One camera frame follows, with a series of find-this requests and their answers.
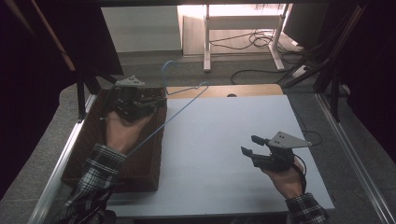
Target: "person's left hand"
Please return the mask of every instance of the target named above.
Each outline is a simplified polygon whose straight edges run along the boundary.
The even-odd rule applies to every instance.
[[[136,142],[140,131],[149,123],[151,115],[142,119],[128,122],[122,119],[116,112],[110,112],[106,120],[107,146],[125,155],[128,155]]]

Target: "metal bracket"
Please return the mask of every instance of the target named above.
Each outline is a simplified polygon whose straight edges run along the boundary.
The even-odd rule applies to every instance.
[[[115,83],[117,87],[141,87],[146,86],[145,82],[140,81],[135,76],[127,77]]]
[[[310,147],[312,143],[303,139],[294,137],[287,133],[278,132],[268,143],[272,147],[294,148],[294,147]]]

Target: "white table surface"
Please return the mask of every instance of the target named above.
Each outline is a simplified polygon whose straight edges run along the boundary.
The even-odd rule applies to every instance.
[[[191,99],[168,99],[167,117]],[[286,95],[198,98],[164,128],[159,189],[114,194],[107,209],[117,217],[189,217],[286,212],[284,198],[268,176],[242,155],[267,147],[251,135],[272,138],[278,131],[304,139]],[[318,168],[306,147],[294,153],[307,165],[307,192],[333,208]]]

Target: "black strap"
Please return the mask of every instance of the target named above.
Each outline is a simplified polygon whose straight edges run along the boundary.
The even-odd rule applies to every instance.
[[[306,178],[305,178],[305,175],[304,175],[303,171],[294,163],[291,164],[291,167],[300,175],[301,186],[302,186],[302,189],[303,189],[303,193],[305,193]]]

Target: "checkered cuff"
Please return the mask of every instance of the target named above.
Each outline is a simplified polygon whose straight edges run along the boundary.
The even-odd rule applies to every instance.
[[[293,223],[328,223],[326,211],[311,193],[286,200]]]

